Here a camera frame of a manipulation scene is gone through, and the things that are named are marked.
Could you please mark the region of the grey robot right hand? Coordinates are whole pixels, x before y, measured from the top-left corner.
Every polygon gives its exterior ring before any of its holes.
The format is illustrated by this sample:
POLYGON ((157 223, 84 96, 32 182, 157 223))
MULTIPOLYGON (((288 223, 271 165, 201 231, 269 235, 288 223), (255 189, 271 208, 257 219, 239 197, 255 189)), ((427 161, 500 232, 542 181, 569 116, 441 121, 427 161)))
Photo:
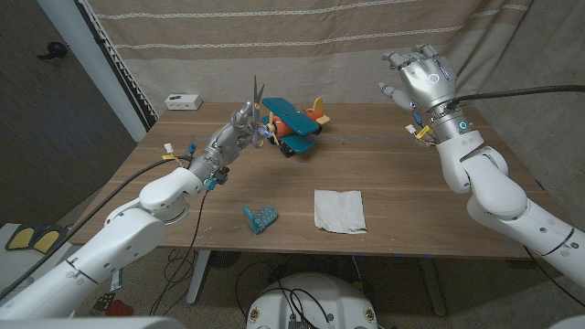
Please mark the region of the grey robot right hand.
POLYGON ((472 130, 461 107, 454 103, 457 73, 432 45, 418 45, 405 55, 386 52, 382 59, 397 71, 404 88, 400 90, 380 82, 380 90, 405 111, 419 109, 429 114, 430 127, 438 142, 472 130))

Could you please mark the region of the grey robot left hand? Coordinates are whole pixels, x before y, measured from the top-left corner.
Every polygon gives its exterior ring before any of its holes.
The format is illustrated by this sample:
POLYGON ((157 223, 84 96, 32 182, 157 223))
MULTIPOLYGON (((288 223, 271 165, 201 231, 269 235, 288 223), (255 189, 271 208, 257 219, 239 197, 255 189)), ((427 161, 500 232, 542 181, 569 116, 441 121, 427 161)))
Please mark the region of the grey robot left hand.
POLYGON ((240 151, 250 144, 262 148, 265 139, 266 129, 260 121, 260 105, 247 101, 231 114, 228 123, 211 135, 206 148, 190 163, 188 170, 204 186, 213 181, 224 185, 228 180, 228 165, 239 157, 240 151))

